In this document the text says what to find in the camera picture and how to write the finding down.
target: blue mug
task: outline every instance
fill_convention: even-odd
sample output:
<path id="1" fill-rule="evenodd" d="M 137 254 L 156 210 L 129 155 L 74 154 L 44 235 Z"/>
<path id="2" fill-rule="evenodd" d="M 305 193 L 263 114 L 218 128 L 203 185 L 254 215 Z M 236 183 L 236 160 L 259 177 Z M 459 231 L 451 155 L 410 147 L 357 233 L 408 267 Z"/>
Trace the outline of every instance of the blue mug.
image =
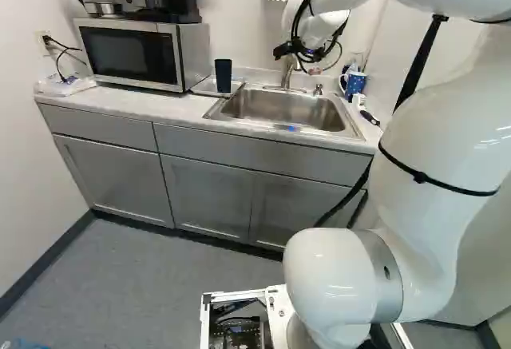
<path id="1" fill-rule="evenodd" d="M 343 88 L 341 80 L 347 79 L 346 88 Z M 367 83 L 367 75 L 364 72 L 350 71 L 339 77 L 339 88 L 343 92 L 344 97 L 351 102 L 353 95 L 362 93 Z"/>

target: microwave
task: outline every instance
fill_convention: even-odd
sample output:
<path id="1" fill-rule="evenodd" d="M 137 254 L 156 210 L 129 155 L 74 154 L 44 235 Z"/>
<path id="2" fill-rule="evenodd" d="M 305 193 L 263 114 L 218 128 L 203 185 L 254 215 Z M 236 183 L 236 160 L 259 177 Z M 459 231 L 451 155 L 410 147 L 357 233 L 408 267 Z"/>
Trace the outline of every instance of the microwave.
<path id="1" fill-rule="evenodd" d="M 97 81 L 183 93 L 212 72 L 209 25 L 76 18 Z"/>

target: baseboard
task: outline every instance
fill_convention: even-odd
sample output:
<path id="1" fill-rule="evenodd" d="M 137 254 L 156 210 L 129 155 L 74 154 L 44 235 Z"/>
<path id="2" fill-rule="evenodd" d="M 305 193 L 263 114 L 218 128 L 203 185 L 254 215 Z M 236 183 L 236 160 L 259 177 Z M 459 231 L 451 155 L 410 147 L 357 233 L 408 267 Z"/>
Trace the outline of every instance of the baseboard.
<path id="1" fill-rule="evenodd" d="M 0 297 L 0 321 L 2 321 L 9 310 L 35 283 L 38 277 L 61 256 L 71 243 L 73 243 L 94 220 L 95 216 L 92 211 L 89 210 L 37 260 L 2 297 Z"/>
<path id="2" fill-rule="evenodd" d="M 476 330 L 476 327 L 468 327 L 466 325 L 460 325 L 459 323 L 444 323 L 443 321 L 436 321 L 433 319 L 424 319 L 419 322 L 427 323 L 428 325 L 433 325 L 434 327 L 448 327 L 449 329 L 459 329 L 462 331 L 475 331 Z"/>
<path id="3" fill-rule="evenodd" d="M 480 323 L 475 329 L 485 349 L 501 349 L 501 345 L 498 343 L 488 321 Z"/>
<path id="4" fill-rule="evenodd" d="M 267 260 L 282 261 L 283 258 L 283 254 L 281 252 L 276 252 L 261 247 L 255 247 L 248 244 L 237 243 L 231 240 L 223 240 L 217 237 L 201 235 L 199 233 L 185 231 L 183 229 L 167 228 L 160 225 L 129 219 L 123 216 L 113 215 L 107 212 L 94 210 L 93 213 L 98 219 L 103 219 L 115 224 L 124 225 L 125 227 L 156 233 L 162 236 L 178 237 L 180 239 L 190 240 L 196 243 L 207 244 L 213 247 L 228 249 L 238 253 L 245 253 L 251 256 L 262 257 Z"/>

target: black cup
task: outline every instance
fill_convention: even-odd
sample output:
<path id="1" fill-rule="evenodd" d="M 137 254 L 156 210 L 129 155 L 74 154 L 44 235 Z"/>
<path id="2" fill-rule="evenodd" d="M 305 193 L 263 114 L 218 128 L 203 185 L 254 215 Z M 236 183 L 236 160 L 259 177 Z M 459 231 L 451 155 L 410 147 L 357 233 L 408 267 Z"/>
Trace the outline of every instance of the black cup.
<path id="1" fill-rule="evenodd" d="M 231 93 L 232 60 L 216 59 L 216 91 L 219 93 Z"/>

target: gray cabinet door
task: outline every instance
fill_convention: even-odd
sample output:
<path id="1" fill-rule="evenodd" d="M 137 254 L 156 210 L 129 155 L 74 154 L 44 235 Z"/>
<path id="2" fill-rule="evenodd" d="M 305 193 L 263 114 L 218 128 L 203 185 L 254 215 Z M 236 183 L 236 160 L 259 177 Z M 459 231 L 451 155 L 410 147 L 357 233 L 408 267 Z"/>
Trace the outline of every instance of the gray cabinet door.
<path id="1" fill-rule="evenodd" d="M 256 174 L 181 157 L 161 163 L 178 228 L 247 241 Z"/>
<path id="2" fill-rule="evenodd" d="M 173 227 L 156 153 L 54 136 L 89 206 Z"/>
<path id="3" fill-rule="evenodd" d="M 349 191 L 350 188 L 338 185 L 258 173 L 250 241 L 269 248 L 282 249 L 295 233 L 312 227 Z M 324 226 L 346 227 L 362 199 L 363 192 Z"/>

